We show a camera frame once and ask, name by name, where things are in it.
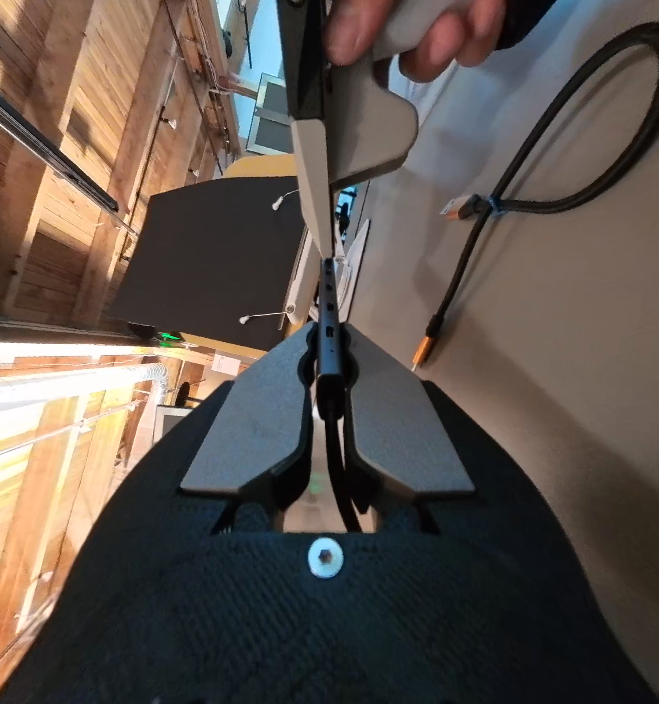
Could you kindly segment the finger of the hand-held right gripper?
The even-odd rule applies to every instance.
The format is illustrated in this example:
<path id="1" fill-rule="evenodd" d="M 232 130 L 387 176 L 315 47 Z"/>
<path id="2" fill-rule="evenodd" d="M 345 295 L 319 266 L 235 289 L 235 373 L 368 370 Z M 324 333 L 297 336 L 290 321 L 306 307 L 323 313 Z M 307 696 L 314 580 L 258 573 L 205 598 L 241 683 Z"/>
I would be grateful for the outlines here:
<path id="1" fill-rule="evenodd" d="M 329 185 L 326 129 L 319 119 L 290 119 L 300 208 L 321 259 L 334 258 L 334 216 Z"/>

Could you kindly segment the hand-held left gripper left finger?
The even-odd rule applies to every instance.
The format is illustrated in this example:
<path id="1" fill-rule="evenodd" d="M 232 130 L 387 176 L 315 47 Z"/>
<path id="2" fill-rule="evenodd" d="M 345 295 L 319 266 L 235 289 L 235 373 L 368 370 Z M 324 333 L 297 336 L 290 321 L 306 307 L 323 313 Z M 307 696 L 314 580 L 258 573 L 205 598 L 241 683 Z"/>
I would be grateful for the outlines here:
<path id="1" fill-rule="evenodd" d="M 287 509 L 310 479 L 316 324 L 237 377 L 180 489 Z"/>

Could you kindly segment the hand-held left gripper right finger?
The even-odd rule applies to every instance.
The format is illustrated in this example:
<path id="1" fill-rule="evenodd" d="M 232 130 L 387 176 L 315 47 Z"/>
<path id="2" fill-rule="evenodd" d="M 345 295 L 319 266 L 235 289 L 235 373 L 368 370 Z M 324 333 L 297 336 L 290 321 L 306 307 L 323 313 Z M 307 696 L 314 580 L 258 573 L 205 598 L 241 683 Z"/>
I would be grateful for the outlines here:
<path id="1" fill-rule="evenodd" d="M 351 324 L 343 340 L 345 470 L 359 513 L 473 495 L 422 380 Z"/>

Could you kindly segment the person's right hand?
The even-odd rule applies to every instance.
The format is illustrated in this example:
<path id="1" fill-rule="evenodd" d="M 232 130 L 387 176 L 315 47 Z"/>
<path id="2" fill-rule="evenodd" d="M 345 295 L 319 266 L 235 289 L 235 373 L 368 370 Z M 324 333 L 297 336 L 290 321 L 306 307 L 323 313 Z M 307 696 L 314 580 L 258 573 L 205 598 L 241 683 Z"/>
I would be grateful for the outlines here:
<path id="1" fill-rule="evenodd" d="M 394 1 L 337 1 L 325 28 L 325 52 L 336 66 L 363 56 L 386 24 Z M 465 13 L 444 12 L 418 45 L 399 58 L 401 73 L 415 83 L 430 83 L 453 62 L 482 63 L 497 47 L 505 23 L 506 1 L 474 1 Z"/>

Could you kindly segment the grey framed panel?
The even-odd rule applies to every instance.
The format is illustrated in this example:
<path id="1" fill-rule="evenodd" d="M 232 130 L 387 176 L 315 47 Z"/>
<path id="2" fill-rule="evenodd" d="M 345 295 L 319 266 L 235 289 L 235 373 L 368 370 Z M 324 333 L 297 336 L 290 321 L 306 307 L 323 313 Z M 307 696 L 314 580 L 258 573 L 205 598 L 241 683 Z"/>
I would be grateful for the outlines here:
<path id="1" fill-rule="evenodd" d="M 251 119 L 246 152 L 255 155 L 293 154 L 286 83 L 263 73 Z"/>
<path id="2" fill-rule="evenodd" d="M 159 404 L 155 407 L 153 425 L 153 444 L 157 444 L 164 435 L 182 421 L 193 411 L 193 408 L 181 406 L 168 406 Z"/>

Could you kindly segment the black board with wooden rim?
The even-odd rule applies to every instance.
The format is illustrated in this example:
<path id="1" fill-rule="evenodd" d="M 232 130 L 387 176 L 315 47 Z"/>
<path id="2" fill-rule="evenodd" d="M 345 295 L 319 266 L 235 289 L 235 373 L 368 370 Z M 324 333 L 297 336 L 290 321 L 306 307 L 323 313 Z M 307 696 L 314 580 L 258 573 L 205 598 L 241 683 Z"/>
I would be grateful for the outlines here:
<path id="1" fill-rule="evenodd" d="M 219 179 L 152 196 L 108 309 L 130 326 L 265 353 L 285 337 L 305 245 L 296 157 L 247 156 Z"/>

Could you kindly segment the black device with green light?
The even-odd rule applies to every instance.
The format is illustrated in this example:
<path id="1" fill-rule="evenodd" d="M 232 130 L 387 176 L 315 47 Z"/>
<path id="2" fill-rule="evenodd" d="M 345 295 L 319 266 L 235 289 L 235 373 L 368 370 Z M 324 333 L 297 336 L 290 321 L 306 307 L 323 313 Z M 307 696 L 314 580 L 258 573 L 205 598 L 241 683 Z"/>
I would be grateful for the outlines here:
<path id="1" fill-rule="evenodd" d="M 183 348 L 185 341 L 178 332 L 159 331 L 153 326 L 128 322 L 127 329 L 149 347 Z"/>

